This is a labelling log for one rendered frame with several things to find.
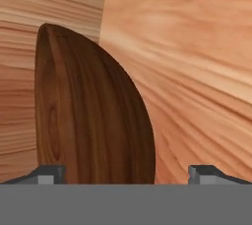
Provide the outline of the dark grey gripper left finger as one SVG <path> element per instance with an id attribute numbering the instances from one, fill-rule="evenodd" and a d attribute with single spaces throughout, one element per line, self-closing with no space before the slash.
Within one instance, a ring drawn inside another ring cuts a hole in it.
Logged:
<path id="1" fill-rule="evenodd" d="M 65 167 L 62 165 L 39 165 L 27 175 L 4 182 L 4 185 L 58 185 L 65 184 Z"/>

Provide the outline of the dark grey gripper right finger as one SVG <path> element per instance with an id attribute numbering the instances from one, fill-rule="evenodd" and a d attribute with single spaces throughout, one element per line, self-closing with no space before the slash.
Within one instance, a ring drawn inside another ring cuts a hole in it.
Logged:
<path id="1" fill-rule="evenodd" d="M 252 182 L 224 174 L 214 165 L 190 165 L 189 185 L 252 185 Z"/>

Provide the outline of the dark brown wooden bowl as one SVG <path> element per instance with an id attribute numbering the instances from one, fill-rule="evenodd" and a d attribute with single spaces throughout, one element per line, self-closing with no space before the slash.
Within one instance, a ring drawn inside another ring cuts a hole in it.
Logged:
<path id="1" fill-rule="evenodd" d="M 152 184 L 151 120 L 133 81 L 102 47 L 53 24 L 37 33 L 37 159 L 62 165 L 68 184 Z"/>

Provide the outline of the light wood cupboard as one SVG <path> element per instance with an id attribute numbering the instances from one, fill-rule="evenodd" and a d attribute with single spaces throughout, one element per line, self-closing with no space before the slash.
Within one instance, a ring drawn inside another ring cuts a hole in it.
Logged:
<path id="1" fill-rule="evenodd" d="M 252 182 L 252 0 L 0 0 L 0 182 L 40 165 L 44 24 L 85 36 L 129 75 L 153 128 L 154 183 L 184 184 L 192 164 Z"/>

